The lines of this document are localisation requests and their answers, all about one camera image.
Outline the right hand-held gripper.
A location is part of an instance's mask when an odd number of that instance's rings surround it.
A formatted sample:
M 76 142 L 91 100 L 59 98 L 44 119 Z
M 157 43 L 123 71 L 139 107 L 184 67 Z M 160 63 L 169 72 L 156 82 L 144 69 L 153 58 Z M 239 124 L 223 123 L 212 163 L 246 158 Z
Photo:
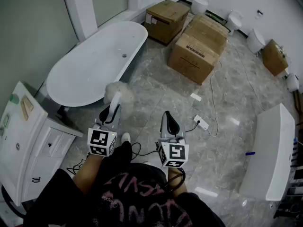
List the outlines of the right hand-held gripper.
M 165 111 L 160 129 L 162 139 L 156 142 L 156 151 L 163 167 L 180 168 L 188 161 L 189 145 L 183 138 L 184 134 L 185 126 L 181 118 L 170 111 Z

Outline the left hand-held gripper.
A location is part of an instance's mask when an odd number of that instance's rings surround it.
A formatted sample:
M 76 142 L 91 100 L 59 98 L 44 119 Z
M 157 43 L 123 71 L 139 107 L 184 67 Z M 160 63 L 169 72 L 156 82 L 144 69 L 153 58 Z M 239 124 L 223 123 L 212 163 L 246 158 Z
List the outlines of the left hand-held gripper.
M 117 142 L 117 129 L 121 118 L 121 105 L 110 112 L 110 104 L 101 107 L 99 120 L 95 119 L 92 128 L 88 128 L 87 146 L 90 154 L 108 157 Z

